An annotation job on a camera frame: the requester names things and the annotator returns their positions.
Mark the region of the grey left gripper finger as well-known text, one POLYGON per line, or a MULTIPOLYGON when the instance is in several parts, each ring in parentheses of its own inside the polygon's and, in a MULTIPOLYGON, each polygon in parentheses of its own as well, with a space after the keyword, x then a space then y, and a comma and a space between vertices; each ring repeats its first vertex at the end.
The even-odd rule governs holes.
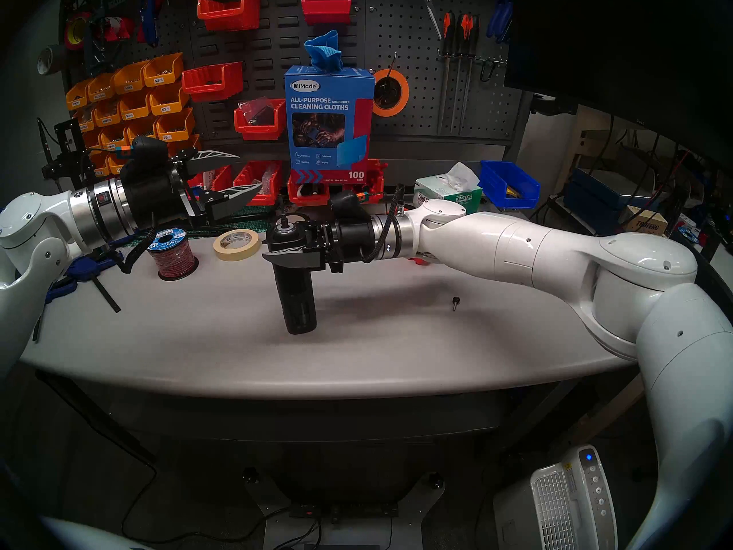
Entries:
POLYGON ((183 168, 186 177, 195 177, 198 174, 206 173, 240 162, 240 156, 217 150, 202 150, 195 155, 186 156, 183 159, 183 168))
POLYGON ((200 195, 208 223, 220 223, 244 209, 262 189, 262 184, 233 186, 223 191, 204 190, 200 195))

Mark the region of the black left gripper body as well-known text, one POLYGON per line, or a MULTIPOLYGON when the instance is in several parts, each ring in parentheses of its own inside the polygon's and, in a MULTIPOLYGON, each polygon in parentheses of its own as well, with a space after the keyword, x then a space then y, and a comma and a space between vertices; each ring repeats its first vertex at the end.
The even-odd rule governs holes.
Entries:
POLYGON ((202 173, 191 161, 176 164, 173 160, 128 160, 120 181, 131 216, 132 228, 151 228, 178 219, 187 219, 191 225, 207 224, 199 203, 191 202, 186 191, 188 181, 202 173))

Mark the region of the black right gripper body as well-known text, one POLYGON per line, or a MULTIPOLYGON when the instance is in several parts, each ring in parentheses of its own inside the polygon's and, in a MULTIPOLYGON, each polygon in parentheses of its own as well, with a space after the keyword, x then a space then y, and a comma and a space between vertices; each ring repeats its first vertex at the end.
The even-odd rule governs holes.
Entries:
POLYGON ((343 272, 344 265, 361 262, 375 247, 371 220, 341 219, 305 225, 304 268, 307 271, 343 272))

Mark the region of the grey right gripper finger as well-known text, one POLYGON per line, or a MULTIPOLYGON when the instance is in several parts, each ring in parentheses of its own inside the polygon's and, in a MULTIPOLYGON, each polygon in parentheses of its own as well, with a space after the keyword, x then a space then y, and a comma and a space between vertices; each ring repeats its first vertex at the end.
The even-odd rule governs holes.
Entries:
POLYGON ((319 249, 288 248, 262 253, 274 266, 289 269, 323 270, 324 254, 319 249))

